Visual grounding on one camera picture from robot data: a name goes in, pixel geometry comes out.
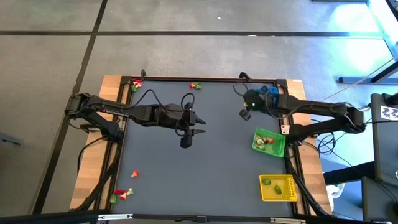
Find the dark gray cart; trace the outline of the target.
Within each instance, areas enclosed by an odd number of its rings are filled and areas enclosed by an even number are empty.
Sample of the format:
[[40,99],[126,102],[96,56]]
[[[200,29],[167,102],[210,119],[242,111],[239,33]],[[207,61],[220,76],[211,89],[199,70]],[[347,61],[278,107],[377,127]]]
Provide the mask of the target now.
[[371,95],[374,160],[376,178],[398,187],[398,121],[381,118],[381,105],[398,108],[385,102],[389,97],[388,94]]

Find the yellow plastic basket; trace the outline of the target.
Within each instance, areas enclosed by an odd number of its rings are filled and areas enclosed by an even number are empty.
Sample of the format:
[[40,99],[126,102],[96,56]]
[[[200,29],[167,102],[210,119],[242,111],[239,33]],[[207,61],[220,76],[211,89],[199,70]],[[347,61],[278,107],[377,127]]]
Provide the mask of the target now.
[[[269,179],[270,185],[264,185],[263,179]],[[292,175],[289,174],[262,174],[259,176],[261,199],[264,202],[296,202],[297,193],[295,182]],[[275,185],[282,189],[282,194],[278,195],[274,191]]]

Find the gray floor object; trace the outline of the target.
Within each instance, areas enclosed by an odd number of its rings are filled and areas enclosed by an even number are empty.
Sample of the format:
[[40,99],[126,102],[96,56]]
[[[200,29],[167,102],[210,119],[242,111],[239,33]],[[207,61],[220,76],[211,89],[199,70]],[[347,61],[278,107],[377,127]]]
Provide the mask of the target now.
[[22,144],[22,140],[4,133],[0,133],[0,142],[8,142],[16,146],[20,146]]

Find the white crumpled object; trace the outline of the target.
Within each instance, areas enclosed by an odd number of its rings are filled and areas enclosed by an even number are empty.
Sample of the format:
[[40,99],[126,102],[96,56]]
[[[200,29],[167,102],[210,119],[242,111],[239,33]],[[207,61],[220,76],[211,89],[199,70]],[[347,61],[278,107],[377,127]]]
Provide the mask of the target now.
[[326,191],[327,191],[327,196],[329,199],[331,211],[333,211],[334,207],[335,207],[334,199],[339,198],[341,196],[341,194],[343,193],[344,187],[345,187],[345,183],[332,184],[332,185],[326,186]]

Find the white patterned sticker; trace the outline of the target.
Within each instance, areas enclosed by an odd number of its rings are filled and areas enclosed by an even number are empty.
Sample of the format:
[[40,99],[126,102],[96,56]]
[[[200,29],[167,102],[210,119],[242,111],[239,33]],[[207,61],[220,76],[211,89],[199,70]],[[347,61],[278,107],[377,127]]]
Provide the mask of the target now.
[[398,121],[398,108],[381,105],[381,118],[389,121]]

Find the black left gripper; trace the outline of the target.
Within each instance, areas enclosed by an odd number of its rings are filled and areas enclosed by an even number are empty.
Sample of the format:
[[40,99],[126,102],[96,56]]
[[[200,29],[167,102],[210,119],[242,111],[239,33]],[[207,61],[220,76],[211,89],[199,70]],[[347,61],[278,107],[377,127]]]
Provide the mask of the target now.
[[[174,103],[163,105],[157,111],[158,126],[170,129],[189,129],[196,124],[206,124],[206,122],[198,118],[193,111],[193,103],[186,103],[180,106]],[[189,129],[188,135],[205,133],[202,129]]]

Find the blue plastic basket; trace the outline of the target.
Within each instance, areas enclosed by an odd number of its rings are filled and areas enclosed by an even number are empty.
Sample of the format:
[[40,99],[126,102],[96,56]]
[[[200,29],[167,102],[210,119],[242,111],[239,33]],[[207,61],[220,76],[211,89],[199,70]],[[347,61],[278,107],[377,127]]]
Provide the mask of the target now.
[[249,89],[246,93],[247,96],[255,97],[255,96],[271,96],[274,94],[279,94],[279,91],[276,87],[268,87],[262,86],[260,88]]

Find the silver metal bracket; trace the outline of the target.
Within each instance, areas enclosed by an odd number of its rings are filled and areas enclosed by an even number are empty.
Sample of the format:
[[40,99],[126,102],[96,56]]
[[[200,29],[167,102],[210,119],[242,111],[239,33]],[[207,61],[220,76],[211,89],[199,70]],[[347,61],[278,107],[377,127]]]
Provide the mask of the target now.
[[307,224],[306,220],[281,217],[270,217],[270,222],[278,224]]
[[133,214],[106,214],[98,215],[98,221],[109,221],[109,220],[128,220],[132,219]]

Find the gray table mat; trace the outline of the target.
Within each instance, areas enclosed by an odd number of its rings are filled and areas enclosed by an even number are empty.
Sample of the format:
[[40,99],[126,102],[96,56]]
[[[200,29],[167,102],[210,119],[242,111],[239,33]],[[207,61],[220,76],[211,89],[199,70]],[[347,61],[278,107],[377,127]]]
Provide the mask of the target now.
[[[262,113],[249,121],[239,116],[248,85],[204,83],[193,90],[187,82],[145,81],[132,98],[142,105],[194,102],[205,133],[192,146],[167,128],[145,128],[128,122],[116,188],[134,193],[113,207],[114,213],[151,215],[219,215],[289,217],[288,202],[264,202],[259,176],[284,174],[282,158],[252,149],[257,128],[280,131],[279,123]],[[139,176],[131,178],[133,171]]]

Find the dark gray cabinet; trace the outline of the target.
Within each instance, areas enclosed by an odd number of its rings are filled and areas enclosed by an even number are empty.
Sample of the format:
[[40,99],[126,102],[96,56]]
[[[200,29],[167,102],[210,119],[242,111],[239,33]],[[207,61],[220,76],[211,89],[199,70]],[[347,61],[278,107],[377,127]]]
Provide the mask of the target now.
[[363,220],[398,224],[398,187],[361,179]]

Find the green plastic basket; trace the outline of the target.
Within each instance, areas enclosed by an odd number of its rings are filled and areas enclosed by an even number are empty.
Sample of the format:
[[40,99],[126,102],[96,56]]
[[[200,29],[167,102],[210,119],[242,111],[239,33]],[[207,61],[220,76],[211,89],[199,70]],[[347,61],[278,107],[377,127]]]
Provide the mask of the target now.
[[[262,139],[264,141],[265,137],[274,139],[274,143],[273,144],[264,143],[265,149],[263,151],[255,149],[254,146],[256,145],[256,141],[258,139]],[[285,142],[286,142],[286,137],[284,135],[268,131],[266,129],[257,128],[254,133],[252,149],[257,152],[261,152],[270,156],[283,157],[285,151]]]

